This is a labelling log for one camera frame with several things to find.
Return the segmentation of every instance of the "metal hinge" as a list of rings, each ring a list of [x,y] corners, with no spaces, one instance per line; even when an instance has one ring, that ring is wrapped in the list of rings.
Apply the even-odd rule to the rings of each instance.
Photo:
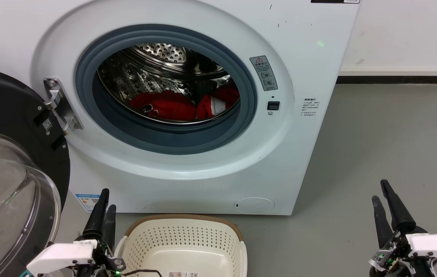
[[[48,96],[51,96],[51,99],[44,104],[54,112],[63,128],[63,133],[69,135],[73,129],[83,129],[83,125],[71,107],[60,81],[56,78],[46,78],[44,79],[44,88]]]

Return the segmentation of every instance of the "white wall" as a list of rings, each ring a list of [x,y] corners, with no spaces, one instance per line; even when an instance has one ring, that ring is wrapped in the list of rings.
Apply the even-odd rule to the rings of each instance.
[[[437,75],[437,0],[362,0],[340,75]]]

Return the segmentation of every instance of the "gray floor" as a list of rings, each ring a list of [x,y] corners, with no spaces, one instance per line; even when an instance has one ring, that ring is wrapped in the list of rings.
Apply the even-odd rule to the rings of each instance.
[[[250,277],[363,277],[378,248],[381,179],[437,233],[437,85],[336,86],[294,213],[220,217],[243,233]],[[116,237],[142,216],[118,214]],[[58,240],[73,240],[87,217],[70,195]]]

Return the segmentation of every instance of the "red cloth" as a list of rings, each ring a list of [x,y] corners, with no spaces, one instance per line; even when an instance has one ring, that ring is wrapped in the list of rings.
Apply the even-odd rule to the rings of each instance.
[[[172,90],[146,92],[134,97],[129,105],[144,114],[170,120],[194,120],[196,107],[182,93]]]
[[[205,95],[196,108],[196,118],[210,118],[232,107],[239,99],[239,91],[234,83],[218,87]]]

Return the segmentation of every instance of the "basket rim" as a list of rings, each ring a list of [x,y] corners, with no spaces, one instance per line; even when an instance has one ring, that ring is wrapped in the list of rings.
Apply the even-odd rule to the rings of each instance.
[[[155,215],[149,215],[145,216],[144,218],[138,220],[137,222],[133,223],[128,230],[125,233],[125,236],[129,237],[133,230],[138,227],[141,223],[151,221],[151,220],[159,220],[159,219],[194,219],[194,220],[204,220],[204,221],[211,221],[211,222],[218,222],[225,224],[232,228],[234,232],[236,233],[239,241],[243,242],[244,238],[241,232],[239,231],[239,228],[237,226],[226,220],[226,219],[219,219],[218,217],[209,216],[209,215],[199,215],[199,214],[155,214]]]

